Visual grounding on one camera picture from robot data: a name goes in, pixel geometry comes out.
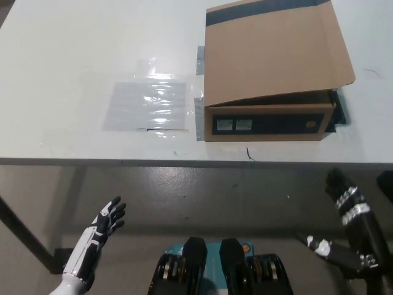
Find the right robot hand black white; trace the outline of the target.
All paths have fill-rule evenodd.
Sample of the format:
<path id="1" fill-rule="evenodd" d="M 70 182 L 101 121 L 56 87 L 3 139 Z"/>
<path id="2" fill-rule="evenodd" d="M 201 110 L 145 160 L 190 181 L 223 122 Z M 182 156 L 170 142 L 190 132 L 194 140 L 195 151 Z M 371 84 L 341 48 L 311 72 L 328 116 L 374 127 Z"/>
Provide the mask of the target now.
<path id="1" fill-rule="evenodd" d="M 331 197 L 343 226 L 348 226 L 359 216 L 371 212 L 359 186 L 340 169 L 334 168 L 327 174 L 325 191 Z"/>

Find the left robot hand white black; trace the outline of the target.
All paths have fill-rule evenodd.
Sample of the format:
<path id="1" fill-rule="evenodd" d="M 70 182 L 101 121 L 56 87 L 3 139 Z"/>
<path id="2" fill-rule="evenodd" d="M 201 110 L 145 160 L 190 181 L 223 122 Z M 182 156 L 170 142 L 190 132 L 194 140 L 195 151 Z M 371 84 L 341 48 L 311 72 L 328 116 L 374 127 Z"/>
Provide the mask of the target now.
<path id="1" fill-rule="evenodd" d="M 118 196 L 96 215 L 76 243 L 63 273 L 87 281 L 95 272 L 101 250 L 108 238 L 125 223 L 126 203 Z"/>

